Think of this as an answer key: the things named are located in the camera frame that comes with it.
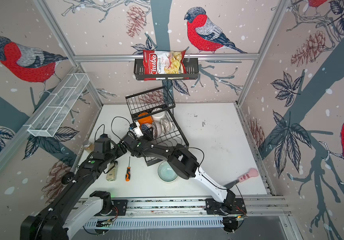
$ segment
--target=bottle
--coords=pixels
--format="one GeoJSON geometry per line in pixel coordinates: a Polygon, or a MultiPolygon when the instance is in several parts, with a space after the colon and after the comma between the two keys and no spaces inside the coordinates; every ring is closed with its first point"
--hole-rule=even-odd
{"type": "Polygon", "coordinates": [[[110,170],[112,167],[112,170],[110,170],[108,173],[107,173],[107,180],[108,181],[114,181],[116,180],[116,170],[117,170],[117,161],[113,161],[109,164],[108,166],[108,170],[110,170]]]}
{"type": "Polygon", "coordinates": [[[83,147],[87,153],[91,153],[95,150],[95,145],[89,140],[83,142],[83,147]]]}

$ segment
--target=screwdriver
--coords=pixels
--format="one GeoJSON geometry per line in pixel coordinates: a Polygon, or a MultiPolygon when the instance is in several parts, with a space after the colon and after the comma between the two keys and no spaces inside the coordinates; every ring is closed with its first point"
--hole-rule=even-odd
{"type": "Polygon", "coordinates": [[[127,167],[127,173],[125,175],[125,180],[128,182],[131,179],[131,167],[129,166],[129,164],[131,163],[131,157],[129,157],[129,163],[128,163],[128,167],[127,167]]]}

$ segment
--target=teal ceramic bowl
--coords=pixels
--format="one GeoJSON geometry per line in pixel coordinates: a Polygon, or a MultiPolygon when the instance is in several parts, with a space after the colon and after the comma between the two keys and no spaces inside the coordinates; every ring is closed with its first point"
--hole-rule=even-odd
{"type": "Polygon", "coordinates": [[[160,179],[163,182],[172,182],[177,178],[177,174],[175,171],[171,168],[169,163],[167,161],[163,161],[159,168],[157,169],[157,173],[159,174],[160,179]]]}

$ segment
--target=pink handle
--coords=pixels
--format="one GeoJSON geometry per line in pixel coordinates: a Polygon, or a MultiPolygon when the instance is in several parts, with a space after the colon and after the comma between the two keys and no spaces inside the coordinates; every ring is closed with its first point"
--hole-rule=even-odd
{"type": "Polygon", "coordinates": [[[245,180],[249,179],[250,177],[257,177],[259,172],[256,168],[251,168],[249,172],[239,177],[239,182],[244,182],[245,180]]]}

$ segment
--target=gray floor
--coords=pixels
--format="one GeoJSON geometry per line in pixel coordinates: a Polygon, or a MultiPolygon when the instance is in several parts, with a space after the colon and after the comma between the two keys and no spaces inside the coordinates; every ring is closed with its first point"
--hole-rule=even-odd
{"type": "Polygon", "coordinates": [[[222,228],[164,228],[141,230],[111,230],[105,236],[91,235],[83,229],[72,240],[286,240],[279,217],[249,217],[235,234],[222,228]]]}

